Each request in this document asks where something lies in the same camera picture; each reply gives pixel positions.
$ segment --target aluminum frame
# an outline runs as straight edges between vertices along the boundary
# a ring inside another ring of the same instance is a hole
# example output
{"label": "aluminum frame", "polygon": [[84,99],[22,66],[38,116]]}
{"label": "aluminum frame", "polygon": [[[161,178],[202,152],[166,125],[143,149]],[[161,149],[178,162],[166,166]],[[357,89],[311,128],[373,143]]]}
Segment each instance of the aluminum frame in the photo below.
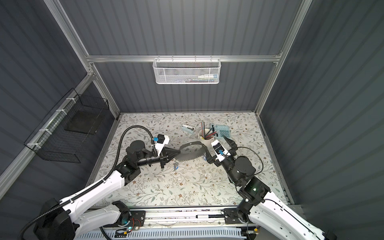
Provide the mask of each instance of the aluminum frame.
{"label": "aluminum frame", "polygon": [[[146,221],[142,228],[181,228],[181,227],[246,227],[258,226],[255,223],[237,223],[226,225],[224,217],[201,218],[202,215],[221,214],[225,208],[236,208],[236,205],[228,206],[198,206],[198,207],[133,207],[131,211],[145,211]],[[95,207],[89,210],[96,210],[102,207]]]}
{"label": "aluminum frame", "polygon": [[253,110],[238,110],[238,111],[175,111],[175,112],[121,112],[124,113],[253,113]]}
{"label": "aluminum frame", "polygon": [[[77,94],[82,94],[91,84],[94,78],[95,75],[93,73],[88,73],[77,85],[74,91],[69,94],[69,96],[57,109],[63,109],[70,101],[72,101],[69,98],[73,98]],[[55,111],[55,113],[52,114],[52,116],[42,126],[42,129],[47,128],[52,123],[52,121],[58,116],[58,114],[59,111]],[[38,131],[36,135],[32,138],[31,142],[36,142],[41,137],[42,133],[42,131]],[[27,165],[35,155],[35,152],[33,152],[31,149],[29,149],[28,147],[24,147],[23,150],[11,162],[11,164],[4,170],[3,174],[0,175],[0,199],[5,195],[8,189],[20,176],[20,174],[27,167]]]}
{"label": "aluminum frame", "polygon": [[116,118],[117,116],[120,115],[120,109],[117,106],[115,100],[113,99],[111,93],[109,92],[107,86],[105,85],[96,66],[94,66],[93,64],[87,61],[86,56],[88,56],[88,51],[85,48],[84,44],[82,43],[74,26],[72,25],[68,15],[65,13],[64,8],[61,5],[60,1],[44,0],[44,2],[45,2],[45,5],[47,5],[53,17],[55,18],[57,24],[63,31],[68,42],[71,44],[73,50],[75,51],[77,57],[79,58],[85,70],[87,72],[92,71],[96,74],[97,79],[95,79],[93,83],[97,87],[101,97],[108,100],[109,109],[111,110],[113,116]]}
{"label": "aluminum frame", "polygon": [[99,172],[99,169],[101,167],[101,164],[103,163],[104,157],[108,152],[109,145],[112,142],[113,136],[116,132],[116,129],[118,128],[120,120],[121,120],[121,116],[119,116],[119,118],[113,122],[111,130],[108,133],[107,139],[105,140],[103,148],[101,149],[99,157],[97,158],[95,166],[93,167],[91,175],[89,176],[87,184],[85,185],[86,187],[91,185],[95,181],[97,173]]}
{"label": "aluminum frame", "polygon": [[281,184],[281,186],[282,186],[282,188],[283,188],[283,191],[285,191],[285,193],[286,193],[287,201],[288,201],[291,205],[294,205],[295,202],[294,202],[294,200],[293,200],[293,197],[292,197],[292,195],[291,195],[291,192],[289,191],[287,182],[285,181],[283,172],[281,171],[281,168],[280,168],[280,165],[279,165],[279,163],[278,163],[278,161],[277,161],[275,152],[273,151],[271,142],[269,141],[268,135],[267,135],[266,132],[265,132],[265,128],[264,128],[263,122],[262,122],[260,116],[258,116],[258,115],[256,115],[256,119],[257,119],[257,123],[258,123],[259,126],[260,126],[260,129],[262,130],[262,135],[263,135],[263,137],[264,137],[265,145],[266,145],[266,147],[267,147],[267,149],[268,149],[269,155],[271,156],[272,164],[273,164],[273,166],[275,167],[275,171],[276,171],[276,173],[277,173],[277,177],[279,178],[279,181],[280,181],[280,184]]}
{"label": "aluminum frame", "polygon": [[218,61],[221,62],[273,62],[280,61],[280,55],[250,55],[250,56],[118,56],[118,55],[90,55],[86,59],[90,63],[153,63],[159,58],[161,61]]}
{"label": "aluminum frame", "polygon": [[287,55],[293,45],[293,42],[295,41],[296,35],[299,32],[299,29],[301,27],[301,24],[303,23],[303,20],[308,12],[309,7],[311,6],[312,0],[302,0],[300,3],[300,7],[296,13],[295,19],[293,20],[293,23],[290,27],[290,30],[288,32],[287,38],[284,41],[283,47],[281,48],[281,56],[280,61],[276,64],[276,66],[273,68],[272,73],[270,77],[267,80],[267,83],[265,84],[265,87],[263,89],[263,92],[260,96],[259,101],[257,102],[255,112],[259,116],[261,111],[263,110],[263,107],[266,103],[266,100],[272,90],[272,87],[279,76],[279,73],[281,71],[281,68],[283,67],[283,64],[285,62],[285,59],[287,58]]}

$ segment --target metal rail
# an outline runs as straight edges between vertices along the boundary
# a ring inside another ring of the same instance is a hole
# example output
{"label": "metal rail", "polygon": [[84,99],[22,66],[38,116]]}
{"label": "metal rail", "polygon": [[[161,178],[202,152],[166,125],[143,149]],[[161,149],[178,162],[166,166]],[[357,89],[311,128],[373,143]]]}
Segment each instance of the metal rail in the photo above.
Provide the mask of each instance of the metal rail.
{"label": "metal rail", "polygon": [[72,25],[68,15],[65,13],[64,8],[61,5],[60,1],[44,0],[44,2],[47,5],[53,17],[55,18],[57,24],[60,26],[68,42],[71,44],[73,50],[75,51],[77,57],[81,61],[84,68],[87,70],[87,72],[92,71],[96,74],[97,79],[95,79],[93,83],[99,90],[101,97],[108,100],[109,108],[113,116],[116,118],[117,116],[120,115],[120,109],[117,106],[112,95],[110,94],[107,86],[105,85],[96,67],[87,61],[86,56],[88,56],[89,54],[84,44],[82,43],[79,35],[77,34],[74,26]]}
{"label": "metal rail", "polygon": [[86,59],[90,63],[151,63],[154,59],[161,61],[218,61],[221,62],[273,62],[277,63],[280,60],[280,55],[249,55],[249,56],[118,56],[118,55],[91,55]]}
{"label": "metal rail", "polygon": [[260,116],[258,116],[258,115],[256,115],[256,119],[257,119],[257,123],[259,124],[260,129],[262,131],[262,135],[263,135],[263,138],[264,138],[264,141],[265,141],[266,148],[268,149],[269,155],[271,156],[272,164],[273,164],[273,166],[275,168],[275,171],[277,173],[277,177],[279,178],[281,187],[285,191],[287,201],[288,201],[289,204],[294,205],[295,202],[293,200],[291,192],[288,189],[287,182],[285,181],[285,178],[283,176],[283,172],[281,171],[279,162],[277,161],[277,158],[276,158],[275,152],[273,151],[271,142],[269,141],[268,135],[266,134],[263,122],[262,122]]}
{"label": "metal rail", "polygon": [[283,67],[283,64],[285,62],[285,59],[287,58],[287,55],[292,47],[293,42],[295,41],[297,32],[300,29],[301,24],[303,23],[304,17],[308,12],[308,9],[312,3],[312,0],[302,0],[300,7],[297,11],[297,14],[295,16],[295,19],[293,20],[293,23],[291,25],[291,28],[288,32],[287,38],[284,41],[283,47],[281,48],[281,56],[280,61],[276,64],[274,69],[272,70],[272,73],[270,74],[270,77],[268,78],[267,83],[265,84],[264,90],[260,96],[260,99],[256,105],[255,113],[256,115],[260,115],[265,102],[269,96],[269,93],[272,90],[272,87],[279,76],[279,73],[281,71],[281,68]]}

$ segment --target black cable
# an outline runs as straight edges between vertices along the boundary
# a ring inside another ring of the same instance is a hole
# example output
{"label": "black cable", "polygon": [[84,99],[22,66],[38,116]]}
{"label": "black cable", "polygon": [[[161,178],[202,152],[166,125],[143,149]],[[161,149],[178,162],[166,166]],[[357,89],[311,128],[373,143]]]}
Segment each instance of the black cable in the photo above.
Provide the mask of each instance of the black cable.
{"label": "black cable", "polygon": [[20,231],[19,235],[17,236],[17,239],[18,240],[25,240],[24,239],[24,233],[25,231],[31,227],[35,222],[37,222],[40,218],[42,218],[43,216],[45,215],[48,215],[50,213],[52,213],[53,211],[59,209],[60,207],[63,207],[64,205],[67,205],[68,203],[70,203],[71,201],[74,201],[76,199],[78,199],[79,197],[85,195],[86,193],[89,193],[91,190],[95,189],[96,187],[98,187],[100,184],[104,183],[105,180],[107,180],[111,174],[113,173],[113,171],[115,170],[115,167],[117,165],[117,162],[119,160],[119,155],[120,155],[120,149],[121,149],[121,144],[122,144],[122,141],[123,141],[123,138],[125,136],[125,134],[127,133],[127,131],[129,131],[130,129],[132,128],[141,128],[141,129],[144,129],[150,136],[151,138],[151,144],[152,144],[152,153],[154,156],[157,156],[157,150],[155,148],[155,141],[153,140],[153,136],[151,134],[151,132],[146,128],[146,127],[143,127],[143,126],[140,126],[140,125],[133,125],[133,126],[130,126],[128,127],[127,129],[124,130],[124,132],[122,133],[121,137],[120,137],[120,141],[119,141],[119,145],[118,145],[118,151],[117,151],[117,154],[116,154],[116,159],[115,159],[115,162],[113,163],[113,167],[111,168],[111,170],[109,171],[109,173],[102,179],[100,180],[99,182],[97,182],[95,185],[93,185],[92,187],[84,190],[83,192],[79,193],[78,195],[74,196],[73,198],[65,201],[65,202],[62,202],[60,203],[58,206],[56,207],[53,207],[52,209],[46,211],[45,213],[35,217],[34,219],[32,219],[29,223],[27,223]]}
{"label": "black cable", "polygon": [[247,231],[249,240],[251,240],[251,237],[249,236],[249,233],[248,233],[248,224],[249,224],[249,221],[247,222],[247,228],[246,228],[246,231]]}
{"label": "black cable", "polygon": [[103,236],[104,236],[107,240],[112,240],[112,239],[107,235],[107,233],[105,233],[103,227],[99,227],[99,228],[100,228],[101,233],[103,234]]}
{"label": "black cable", "polygon": [[233,182],[233,185],[235,186],[235,189],[236,189],[236,192],[237,192],[237,187],[236,187],[236,185],[235,185],[235,183]]}
{"label": "black cable", "polygon": [[254,154],[256,154],[256,156],[260,159],[260,162],[262,163],[262,169],[258,173],[255,173],[254,176],[256,176],[257,174],[261,173],[264,170],[264,163],[263,163],[262,158],[259,156],[259,154],[257,154],[254,150],[252,150],[248,147],[238,147],[238,148],[246,148],[246,149],[250,150],[251,152],[253,152]]}
{"label": "black cable", "polygon": [[276,205],[278,205],[280,208],[284,209],[284,211],[286,211],[289,215],[291,215],[291,217],[293,217],[296,221],[298,221],[301,225],[303,225],[310,233],[312,233],[313,235],[315,235],[317,237],[317,239],[321,240],[313,231],[311,231],[305,224],[303,224],[301,221],[299,221],[296,217],[294,217],[290,212],[288,212],[285,208],[283,208],[283,206],[281,206],[280,204],[278,204],[277,202],[273,201],[272,199],[264,199],[264,200],[268,200],[268,201],[271,201],[271,202],[274,202]]}

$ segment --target pencil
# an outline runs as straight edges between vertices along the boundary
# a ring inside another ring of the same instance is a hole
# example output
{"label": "pencil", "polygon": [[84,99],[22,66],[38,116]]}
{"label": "pencil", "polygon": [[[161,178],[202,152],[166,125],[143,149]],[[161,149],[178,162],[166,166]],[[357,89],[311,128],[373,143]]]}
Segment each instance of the pencil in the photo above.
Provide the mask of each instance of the pencil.
{"label": "pencil", "polygon": [[211,133],[210,135],[205,136],[205,138],[210,137],[210,136],[212,136],[212,135],[215,135],[216,133],[217,133],[217,132],[213,132],[213,133]]}
{"label": "pencil", "polygon": [[201,122],[201,137],[204,138],[204,128],[203,128],[203,122]]}
{"label": "pencil", "polygon": [[205,134],[205,137],[207,137],[208,133],[212,131],[212,129],[215,127],[215,125],[212,125],[211,129]]}

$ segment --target white mesh basket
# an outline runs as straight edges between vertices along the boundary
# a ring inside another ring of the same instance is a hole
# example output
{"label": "white mesh basket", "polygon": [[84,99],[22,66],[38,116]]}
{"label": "white mesh basket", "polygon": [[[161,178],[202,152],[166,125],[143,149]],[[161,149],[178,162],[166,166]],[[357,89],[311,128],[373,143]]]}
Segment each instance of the white mesh basket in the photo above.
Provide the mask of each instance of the white mesh basket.
{"label": "white mesh basket", "polygon": [[217,84],[221,62],[173,62],[153,61],[156,83],[158,84]]}

